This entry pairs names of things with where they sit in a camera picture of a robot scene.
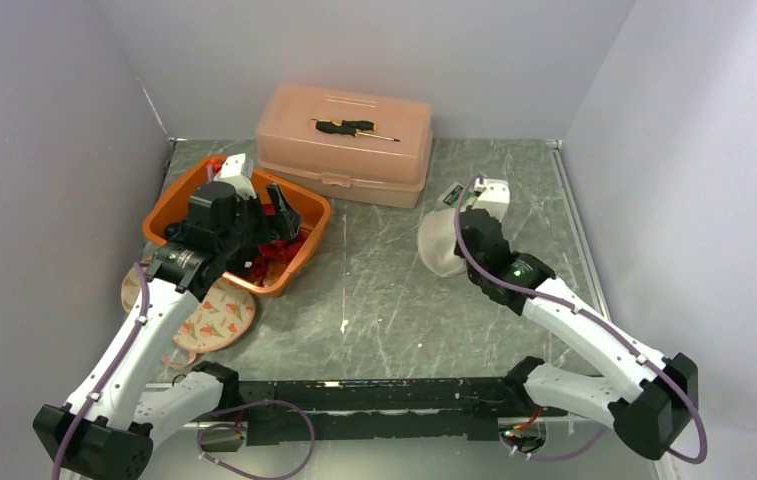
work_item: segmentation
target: red object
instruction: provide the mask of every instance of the red object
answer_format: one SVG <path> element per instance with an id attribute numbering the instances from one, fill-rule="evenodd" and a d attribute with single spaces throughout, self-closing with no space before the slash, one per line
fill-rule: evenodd
<path id="1" fill-rule="evenodd" d="M 275 208 L 270 204 L 263 205 L 263 210 L 267 214 L 274 214 Z M 266 279 L 266 274 L 269 273 L 269 262 L 276 262 L 283 265 L 290 263 L 295 258 L 302 245 L 307 240 L 307 235 L 304 232 L 299 232 L 295 238 L 291 240 L 276 240 L 269 245 L 261 245 L 258 247 L 259 255 L 254 260 L 249 274 L 250 280 L 255 285 L 263 285 L 263 280 Z"/>
<path id="2" fill-rule="evenodd" d="M 219 170 L 222 170 L 223 163 L 225 162 L 223 162 L 221 158 L 217 158 L 217 159 L 208 161 L 207 165 L 213 166 L 213 174 L 216 175 L 217 173 L 219 173 Z"/>

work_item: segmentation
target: orange basket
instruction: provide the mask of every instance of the orange basket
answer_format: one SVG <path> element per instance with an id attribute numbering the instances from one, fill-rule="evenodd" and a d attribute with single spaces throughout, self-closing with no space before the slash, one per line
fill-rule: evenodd
<path id="1" fill-rule="evenodd" d="M 145 218 L 142 227 L 145 238 L 157 245 L 166 245 L 166 227 L 173 223 L 179 223 L 187 216 L 190 196 L 199 185 L 207 181 L 208 162 L 216 162 L 221 165 L 225 162 L 225 158 L 225 155 L 205 157 L 173 183 L 157 201 L 148 217 Z M 267 279 L 272 280 L 270 285 L 255 285 L 230 272 L 225 272 L 222 278 L 257 295 L 278 297 L 284 293 L 287 283 L 304 266 L 313 252 L 316 251 L 316 247 L 319 246 L 319 240 L 325 233 L 325 227 L 331 218 L 331 205 L 322 196 L 271 173 L 255 169 L 251 176 L 251 184 L 264 204 L 270 203 L 269 195 L 266 193 L 266 185 L 270 183 L 277 183 L 281 187 L 281 192 L 287 202 L 301 214 L 301 231 L 306 234 L 307 239 L 292 261 L 280 272 L 277 279 L 274 278 L 274 272 L 270 270 L 270 275 L 267 276 Z"/>

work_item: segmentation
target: wire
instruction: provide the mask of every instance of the wire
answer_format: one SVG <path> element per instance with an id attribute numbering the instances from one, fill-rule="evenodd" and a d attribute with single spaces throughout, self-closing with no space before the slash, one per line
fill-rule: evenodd
<path id="1" fill-rule="evenodd" d="M 243 421 L 243 413 L 245 413 L 245 410 L 240 410 L 240 412 L 237 414 L 237 418 L 234 419 L 234 425 L 240 427 L 240 430 L 237 431 L 237 436 L 240 438 L 243 438 L 243 429 L 242 425 L 240 425 Z"/>
<path id="2" fill-rule="evenodd" d="M 175 382 L 178 381 L 178 377 L 181 377 L 181 380 L 183 380 L 183 379 L 187 378 L 187 374 L 186 373 L 179 373 L 179 374 L 175 375 L 174 377 L 172 377 L 172 386 L 173 387 L 175 386 Z"/>
<path id="3" fill-rule="evenodd" d="M 531 416 L 531 419 L 528 420 L 525 423 L 517 423 L 513 426 L 514 430 L 527 430 L 529 427 L 531 427 L 531 424 L 537 421 L 537 419 L 540 417 L 540 414 L 543 413 L 543 407 L 537 407 L 537 410 L 534 411 L 534 415 Z"/>
<path id="4" fill-rule="evenodd" d="M 140 295 L 142 297 L 140 299 L 142 303 L 140 305 L 139 317 L 134 320 L 134 326 L 131 329 L 131 333 L 128 334 L 128 338 L 125 339 L 125 343 L 122 344 L 122 348 L 119 349 L 119 351 L 116 353 L 116 356 L 113 358 L 113 361 L 110 362 L 110 365 L 108 365 L 107 369 L 104 370 L 104 374 L 102 374 L 101 378 L 99 378 L 95 383 L 95 386 L 92 388 L 90 395 L 87 395 L 87 399 L 84 401 L 83 405 L 81 405 L 81 408 L 80 410 L 78 410 L 75 418 L 72 419 L 72 423 L 69 425 L 69 428 L 66 429 L 66 433 L 63 435 L 63 439 L 60 441 L 60 446 L 57 447 L 57 453 L 54 455 L 54 463 L 51 467 L 51 480 L 59 480 L 60 478 L 60 471 L 63 469 L 63 460 L 66 456 L 66 450 L 68 450 L 69 448 L 69 443 L 72 441 L 72 436 L 75 434 L 75 431 L 78 429 L 78 426 L 83 421 L 87 412 L 89 412 L 92 404 L 95 403 L 95 400 L 93 400 L 93 394 L 101 394 L 101 391 L 104 390 L 104 386 L 107 384 L 107 381 L 110 380 L 110 377 L 113 376 L 113 373 L 119 367 L 119 364 L 122 363 L 122 360 L 124 360 L 125 355 L 127 355 L 128 350 L 131 349 L 131 345 L 134 344 L 134 341 L 137 339 L 137 336 L 139 335 L 139 332 L 140 330 L 142 330 L 142 327 L 144 325 L 144 323 L 140 321 L 140 318 L 145 317 L 145 315 L 148 313 L 148 281 L 146 280 L 145 272 L 142 270 L 142 267 L 139 263 L 134 263 L 134 270 L 137 272 L 137 275 L 140 279 Z"/>
<path id="5" fill-rule="evenodd" d="M 483 179 L 484 177 L 481 175 L 476 175 L 472 178 L 472 180 L 464 187 L 463 191 L 460 194 L 460 198 L 466 198 L 466 194 L 472 189 L 473 185 L 475 185 L 475 182 L 479 179 Z M 486 278 L 488 281 L 494 283 L 495 285 L 498 285 L 499 287 L 521 293 L 523 295 L 527 295 L 530 297 L 538 297 L 545 300 L 549 300 L 550 302 L 557 303 L 559 305 L 563 305 L 564 307 L 575 310 L 575 304 L 570 302 L 569 300 L 565 298 L 560 298 L 555 295 L 550 295 L 548 293 L 544 292 L 538 292 L 537 290 L 533 290 L 530 288 L 524 288 L 519 287 L 516 285 L 512 285 L 510 283 L 507 283 L 496 276 L 492 275 L 490 272 L 484 269 L 481 265 L 478 264 L 477 261 L 475 261 L 475 258 L 472 257 L 472 254 L 469 253 L 469 249 L 466 246 L 466 243 L 463 241 L 463 236 L 461 235 L 461 228 L 460 228 L 460 214 L 461 209 L 463 208 L 463 202 L 458 202 L 457 207 L 455 208 L 455 237 L 457 239 L 458 247 L 460 247 L 461 252 L 463 253 L 464 258 L 469 263 L 469 265 L 474 268 L 479 274 L 481 274 L 482 277 Z M 640 353 L 637 348 L 634 347 L 628 340 L 626 340 L 622 335 L 620 335 L 619 332 L 617 332 L 613 327 L 608 325 L 607 322 L 602 320 L 598 315 L 594 314 L 593 312 L 590 312 L 588 310 L 580 309 L 577 313 L 580 313 L 599 327 L 601 327 L 603 330 L 605 330 L 607 333 L 609 333 L 612 337 L 614 337 L 619 343 L 622 344 L 623 347 L 625 347 L 628 352 L 633 355 L 634 357 L 639 357 L 642 354 Z M 678 386 L 677 383 L 675 383 L 672 378 L 670 378 L 669 375 L 667 375 L 660 367 L 655 365 L 654 362 L 651 360 L 646 360 L 644 364 L 649 370 L 651 370 L 655 375 L 661 378 L 661 380 L 666 383 L 670 389 L 672 389 L 673 392 L 681 399 L 681 401 L 684 403 L 685 407 L 687 407 L 687 411 L 690 413 L 691 418 L 693 418 L 693 423 L 696 424 L 696 432 L 699 435 L 699 453 L 695 457 L 688 457 L 682 453 L 679 453 L 678 451 L 670 448 L 669 453 L 672 454 L 674 457 L 685 461 L 687 463 L 692 464 L 699 464 L 705 461 L 705 458 L 708 456 L 708 437 L 705 432 L 705 424 L 702 421 L 702 416 L 699 415 L 699 409 L 696 408 L 696 405 L 693 403 L 693 400 L 690 399 L 690 397 L 687 396 L 687 394 L 684 392 L 684 390 L 681 389 L 681 387 Z M 578 455 L 584 453 L 589 449 L 589 447 L 598 441 L 599 438 L 604 435 L 604 433 L 607 431 L 606 428 L 602 428 L 599 430 L 599 433 L 596 434 L 593 439 L 590 440 L 590 442 L 587 443 L 584 447 L 581 447 L 580 449 L 576 450 L 575 452 L 567 455 L 559 455 L 556 457 L 534 457 L 534 460 L 540 460 L 540 461 L 554 461 L 554 460 L 567 460 L 570 458 L 575 458 Z"/>
<path id="6" fill-rule="evenodd" d="M 475 401 L 475 402 L 480 402 L 480 403 L 492 403 L 494 405 L 498 405 L 500 403 L 507 402 L 507 399 L 505 399 L 505 398 L 503 398 L 501 400 L 487 400 L 486 398 L 480 398 L 480 397 L 471 396 L 471 395 L 460 395 L 460 396 L 458 396 L 458 400 L 460 400 L 461 398 L 466 398 L 466 399 L 469 399 L 469 400 L 472 400 L 472 401 Z"/>
<path id="7" fill-rule="evenodd" d="M 248 473 L 246 471 L 240 470 L 237 467 L 234 467 L 233 465 L 230 465 L 228 463 L 225 463 L 218 458 L 214 457 L 213 455 L 210 455 L 209 453 L 204 451 L 204 448 L 202 447 L 201 441 L 204 438 L 204 435 L 207 432 L 213 431 L 213 430 L 222 430 L 222 429 L 228 429 L 233 430 L 235 432 L 243 432 L 243 428 L 239 425 L 233 424 L 233 423 L 217 423 L 215 425 L 211 425 L 200 432 L 198 432 L 198 437 L 196 438 L 196 447 L 198 447 L 198 453 L 199 453 L 199 459 L 204 458 L 205 460 L 213 463 L 214 465 L 218 465 L 226 470 L 229 470 L 233 473 L 236 473 L 237 475 L 242 475 L 243 477 L 250 478 L 251 480 L 286 480 L 287 478 L 292 478 L 295 475 L 297 475 L 299 472 L 304 469 L 304 467 L 307 465 L 307 462 L 310 461 L 310 457 L 313 456 L 313 450 L 316 448 L 316 430 L 313 428 L 313 422 L 310 421 L 310 417 L 307 416 L 307 413 L 304 412 L 304 410 L 298 408 L 297 406 L 293 405 L 290 402 L 285 402 L 283 400 L 261 400 L 259 402 L 251 402 L 246 403 L 244 405 L 240 405 L 239 407 L 233 407 L 233 408 L 225 408 L 222 410 L 217 410 L 215 412 L 210 412 L 210 415 L 224 415 L 226 413 L 233 413 L 233 412 L 242 412 L 243 410 L 254 408 L 254 407 L 263 407 L 266 405 L 282 405 L 284 407 L 287 407 L 294 412 L 298 413 L 301 418 L 304 419 L 305 423 L 307 423 L 307 429 L 310 431 L 310 447 L 307 450 L 307 455 L 305 455 L 304 460 L 297 466 L 293 471 L 286 475 L 281 475 L 280 477 L 261 477 L 258 475 L 254 475 L 252 473 Z"/>

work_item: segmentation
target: white wall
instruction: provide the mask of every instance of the white wall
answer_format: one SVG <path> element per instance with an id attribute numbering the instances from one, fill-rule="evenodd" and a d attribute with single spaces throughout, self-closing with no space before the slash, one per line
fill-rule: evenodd
<path id="1" fill-rule="evenodd" d="M 565 143 L 614 320 L 700 367 L 681 477 L 757 478 L 757 1 L 638 1 Z"/>
<path id="2" fill-rule="evenodd" d="M 118 329 L 166 143 L 90 2 L 0 0 L 0 479 L 48 478 L 31 422 Z"/>
<path id="3" fill-rule="evenodd" d="M 170 135 L 246 138 L 284 80 L 430 102 L 435 134 L 563 138 L 634 0 L 99 0 Z"/>

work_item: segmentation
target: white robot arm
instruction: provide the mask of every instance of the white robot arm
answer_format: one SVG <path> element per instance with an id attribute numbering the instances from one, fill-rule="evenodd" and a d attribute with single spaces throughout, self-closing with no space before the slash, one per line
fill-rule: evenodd
<path id="1" fill-rule="evenodd" d="M 487 199 L 455 216 L 455 254 L 467 262 L 467 275 L 496 303 L 550 330 L 587 359 L 601 377 L 577 375 L 528 357 L 505 377 L 527 404 L 555 407 L 612 428 L 641 456 L 658 460 L 693 419 L 700 454 L 685 457 L 701 463 L 707 452 L 704 425 L 698 415 L 697 368 L 686 355 L 668 358 L 634 339 L 582 301 L 538 258 L 511 251 L 490 203 L 507 204 L 488 181 L 477 179 L 471 190 Z"/>
<path id="2" fill-rule="evenodd" d="M 59 459 L 53 478 L 62 464 L 92 479 L 135 479 L 152 450 L 181 426 L 238 401 L 236 372 L 216 364 L 164 392 L 143 394 L 160 354 L 226 267 L 246 268 L 259 245 L 298 233 L 301 217 L 276 184 L 266 187 L 275 212 L 265 213 L 244 156 L 230 157 L 220 170 L 190 197 L 187 217 L 155 253 L 101 360 L 62 407 L 44 405 L 34 419 L 43 446 Z"/>

